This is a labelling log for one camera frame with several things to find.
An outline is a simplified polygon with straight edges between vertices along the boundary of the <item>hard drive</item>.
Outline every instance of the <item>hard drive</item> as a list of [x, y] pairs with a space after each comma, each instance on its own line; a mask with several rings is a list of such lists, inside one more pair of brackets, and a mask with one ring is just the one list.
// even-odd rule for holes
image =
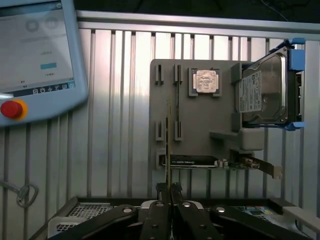
[[244, 125], [285, 125], [302, 120], [301, 75], [289, 70], [290, 54], [287, 46], [282, 47], [242, 71], [236, 106]]

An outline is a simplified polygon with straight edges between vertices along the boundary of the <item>red emergency stop button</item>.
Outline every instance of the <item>red emergency stop button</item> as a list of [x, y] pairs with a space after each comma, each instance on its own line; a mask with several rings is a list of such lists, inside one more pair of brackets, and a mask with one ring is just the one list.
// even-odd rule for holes
[[2, 115], [9, 119], [19, 118], [22, 115], [23, 110], [22, 105], [16, 101], [6, 101], [2, 103], [0, 107]]

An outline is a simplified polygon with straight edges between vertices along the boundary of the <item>corrugated metal wall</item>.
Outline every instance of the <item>corrugated metal wall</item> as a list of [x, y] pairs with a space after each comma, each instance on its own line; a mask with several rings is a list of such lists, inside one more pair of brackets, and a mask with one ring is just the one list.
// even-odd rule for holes
[[[80, 30], [89, 101], [49, 121], [0, 129], [0, 179], [17, 186], [33, 182], [40, 189], [34, 204], [22, 209], [15, 193], [0, 188], [2, 240], [28, 239], [73, 196], [156, 196], [155, 184], [165, 173], [148, 160], [152, 59], [255, 61], [282, 41], [236, 37], [230, 30], [194, 35], [101, 28]], [[283, 33], [281, 38], [294, 36]], [[318, 210], [319, 42], [308, 41], [305, 49], [307, 128], [269, 129], [265, 150], [256, 153], [284, 165], [283, 180], [260, 171], [174, 170], [173, 181], [181, 182], [185, 196], [283, 197]]]

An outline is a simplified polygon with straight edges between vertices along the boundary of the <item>hard drive label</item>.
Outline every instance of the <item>hard drive label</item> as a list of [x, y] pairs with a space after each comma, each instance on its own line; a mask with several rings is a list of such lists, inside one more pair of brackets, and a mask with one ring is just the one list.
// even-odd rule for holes
[[256, 112], [262, 110], [261, 71], [257, 71], [239, 83], [239, 111], [240, 113]]

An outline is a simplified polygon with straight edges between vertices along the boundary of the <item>screw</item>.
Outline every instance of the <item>screw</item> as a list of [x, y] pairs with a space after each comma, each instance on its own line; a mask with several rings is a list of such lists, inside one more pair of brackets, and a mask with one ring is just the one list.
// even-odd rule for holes
[[226, 211], [223, 207], [217, 207], [216, 210], [217, 210], [219, 213], [224, 213], [224, 212]]
[[128, 213], [131, 213], [132, 210], [130, 208], [125, 208], [125, 209], [123, 209], [123, 212], [128, 214]]
[[188, 202], [184, 202], [184, 203], [182, 203], [182, 205], [183, 205], [184, 207], [186, 207], [186, 208], [188, 208], [188, 207], [191, 206], [190, 203], [188, 203]]

